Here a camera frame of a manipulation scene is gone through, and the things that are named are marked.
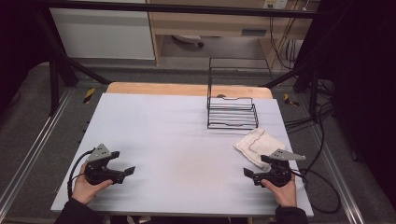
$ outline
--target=dish rack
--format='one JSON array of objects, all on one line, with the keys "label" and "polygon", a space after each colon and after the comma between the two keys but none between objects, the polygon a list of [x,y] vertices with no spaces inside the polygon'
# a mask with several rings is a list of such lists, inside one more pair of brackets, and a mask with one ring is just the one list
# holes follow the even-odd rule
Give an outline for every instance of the dish rack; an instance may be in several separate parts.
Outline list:
[{"label": "dish rack", "polygon": [[211,58],[209,61],[207,87],[207,128],[233,130],[252,130],[258,128],[259,119],[252,98],[230,98],[224,95],[212,96],[212,87],[215,79],[247,79],[246,77],[214,76],[212,73],[214,69],[229,69],[236,67],[212,66],[212,60],[214,59]]}]

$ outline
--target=towel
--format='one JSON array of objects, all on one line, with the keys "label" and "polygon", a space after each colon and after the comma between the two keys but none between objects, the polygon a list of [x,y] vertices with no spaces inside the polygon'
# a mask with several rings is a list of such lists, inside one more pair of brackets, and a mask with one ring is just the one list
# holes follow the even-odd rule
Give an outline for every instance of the towel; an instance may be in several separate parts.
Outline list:
[{"label": "towel", "polygon": [[251,162],[263,169],[264,172],[270,171],[271,166],[262,161],[261,155],[269,156],[278,149],[286,149],[282,142],[260,127],[250,131],[233,146],[241,151]]}]

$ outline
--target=human hand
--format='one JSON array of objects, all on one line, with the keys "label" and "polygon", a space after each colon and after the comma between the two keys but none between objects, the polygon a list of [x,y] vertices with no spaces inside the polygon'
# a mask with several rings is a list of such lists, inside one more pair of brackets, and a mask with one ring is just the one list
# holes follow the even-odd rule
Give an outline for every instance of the human hand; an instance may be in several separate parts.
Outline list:
[{"label": "human hand", "polygon": [[[84,174],[86,162],[81,165],[80,174]],[[85,179],[85,175],[79,175],[76,179],[75,188],[73,190],[72,198],[76,199],[80,203],[87,205],[92,201],[92,199],[96,196],[96,194],[102,189],[107,188],[113,184],[113,181],[108,179],[98,185],[91,185]]]},{"label": "human hand", "polygon": [[262,180],[262,184],[274,193],[276,201],[282,207],[297,207],[295,175],[292,175],[291,181],[281,188],[266,179]]}]

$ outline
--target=table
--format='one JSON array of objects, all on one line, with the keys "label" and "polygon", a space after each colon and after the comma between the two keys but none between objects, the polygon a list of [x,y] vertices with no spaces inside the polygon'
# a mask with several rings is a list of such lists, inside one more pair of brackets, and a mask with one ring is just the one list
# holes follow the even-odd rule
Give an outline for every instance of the table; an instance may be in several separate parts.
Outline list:
[{"label": "table", "polygon": [[[93,210],[141,216],[274,214],[277,204],[272,193],[254,186],[243,175],[244,167],[260,170],[233,148],[233,143],[248,131],[230,133],[206,128],[206,89],[203,85],[180,84],[109,85],[72,164],[85,151],[104,143],[110,151],[120,151],[120,157],[110,161],[108,168],[124,170],[136,166],[136,169],[122,185],[98,194],[89,205]],[[239,92],[234,90],[261,97],[254,98],[260,126],[291,150],[277,102],[270,99],[271,92],[264,88],[216,87],[213,94],[230,93],[234,97]],[[187,95],[175,95],[176,91]],[[294,161],[290,166],[297,168]],[[67,201],[68,176],[69,173],[52,211],[61,211]],[[313,216],[302,181],[297,179],[296,183],[299,206]]]}]

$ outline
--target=cable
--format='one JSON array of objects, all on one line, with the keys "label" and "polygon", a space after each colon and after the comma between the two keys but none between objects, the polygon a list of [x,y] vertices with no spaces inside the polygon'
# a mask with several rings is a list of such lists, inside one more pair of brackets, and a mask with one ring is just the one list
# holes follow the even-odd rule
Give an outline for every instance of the cable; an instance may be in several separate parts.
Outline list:
[{"label": "cable", "polygon": [[291,173],[292,173],[292,174],[299,176],[299,177],[300,177],[303,181],[305,181],[305,182],[307,181],[306,178],[305,178],[305,176],[303,176],[303,175],[297,173],[297,172],[300,172],[299,170],[294,170],[294,169],[290,169],[290,170],[291,170]]},{"label": "cable", "polygon": [[319,177],[320,179],[322,179],[324,182],[326,182],[332,188],[332,190],[335,193],[335,196],[337,197],[337,205],[336,205],[336,207],[333,210],[324,210],[324,209],[318,208],[317,206],[315,206],[312,203],[311,203],[311,206],[314,209],[318,210],[319,212],[325,213],[325,214],[334,214],[334,213],[338,212],[340,210],[340,208],[341,208],[341,196],[340,196],[340,193],[338,192],[338,190],[335,188],[335,186],[329,180],[327,180],[323,175],[320,175],[319,173],[317,173],[317,172],[315,172],[313,170],[309,170],[308,171],[306,169],[301,169],[300,172],[303,173],[304,180],[306,180],[305,176],[308,173],[312,173],[312,174],[316,175],[317,177]]},{"label": "cable", "polygon": [[95,149],[84,152],[84,154],[82,154],[82,155],[77,159],[76,163],[74,164],[73,169],[72,169],[72,171],[70,172],[69,181],[67,181],[67,196],[69,197],[69,199],[72,197],[72,193],[73,193],[73,190],[72,190],[72,183],[73,183],[73,180],[74,180],[76,177],[78,177],[78,176],[80,176],[80,175],[83,175],[83,174],[79,174],[79,175],[76,175],[75,177],[73,177],[73,173],[75,172],[77,165],[79,164],[79,162],[81,161],[82,158],[84,158],[86,155],[92,154],[94,151],[95,151]]},{"label": "cable", "polygon": [[[324,209],[318,208],[317,206],[315,206],[314,204],[311,203],[311,205],[312,205],[312,207],[314,209],[316,209],[317,211],[319,211],[321,213],[325,213],[325,214],[334,214],[334,213],[339,211],[339,209],[341,208],[341,196],[340,196],[338,190],[335,188],[335,186],[329,180],[327,180],[324,176],[322,176],[319,173],[317,173],[317,172],[312,170],[312,166],[316,163],[316,161],[318,160],[321,152],[323,151],[325,134],[324,134],[324,128],[323,128],[322,121],[324,119],[326,119],[327,117],[329,117],[329,115],[332,112],[333,112],[333,108],[332,108],[332,105],[331,105],[330,102],[327,102],[327,103],[323,104],[320,107],[320,110],[317,113],[318,124],[319,124],[320,131],[321,131],[321,139],[320,139],[319,150],[318,150],[315,158],[308,165],[308,167],[306,169],[300,169],[301,175],[298,175],[298,176],[302,176],[302,180],[304,181],[304,184],[305,184],[306,187],[308,185],[308,181],[306,179],[306,176],[307,176],[307,174],[312,173],[312,174],[316,175],[317,177],[319,177],[320,179],[322,179],[323,181],[325,181],[332,188],[332,190],[334,191],[334,193],[336,195],[336,198],[337,198],[337,205],[336,205],[336,207],[333,210],[324,210]],[[288,128],[291,129],[291,128],[299,127],[299,126],[301,126],[301,125],[303,125],[303,124],[305,124],[307,122],[311,122],[311,121],[312,121],[312,118],[310,118],[310,117],[304,118],[304,119],[292,120],[292,121],[285,121],[285,127],[287,127],[287,129]],[[310,127],[312,125],[315,125],[315,124],[311,123],[308,126],[304,126],[303,128],[300,128],[299,130],[307,128],[307,127]]]},{"label": "cable", "polygon": [[[298,5],[299,1],[300,1],[300,0],[297,0],[297,1],[295,2],[294,7],[293,7],[292,10],[295,10],[295,9],[297,8],[297,5]],[[280,63],[283,67],[288,68],[289,70],[291,70],[292,68],[291,68],[291,66],[286,66],[286,65],[283,63],[283,61],[282,61],[282,56],[281,56],[281,52],[279,53],[278,48],[280,48],[280,47],[283,45],[282,42],[283,42],[284,39],[286,39],[287,35],[289,34],[289,31],[290,31],[292,25],[294,24],[295,20],[296,20],[296,18],[293,18],[292,20],[289,20],[289,21],[288,21],[288,24],[286,25],[286,29],[285,29],[285,31],[284,31],[284,33],[283,33],[281,39],[280,39],[279,45],[276,46],[276,43],[275,43],[275,40],[274,40],[274,36],[273,36],[274,18],[273,18],[273,17],[270,17],[270,36],[271,36],[270,41],[271,41],[271,46],[273,47],[273,50],[274,50],[274,52],[276,53],[276,58],[277,58],[277,60],[279,61],[279,63]]]},{"label": "cable", "polygon": [[297,40],[292,40],[292,42],[291,43],[293,43],[293,46],[292,46],[292,50],[293,50],[293,53],[292,53],[292,56],[293,56],[293,63],[295,63],[296,62],[296,43],[297,43]]},{"label": "cable", "polygon": [[290,40],[288,40],[288,43],[286,44],[286,52],[285,52],[286,60],[289,59],[289,45],[290,45]]}]

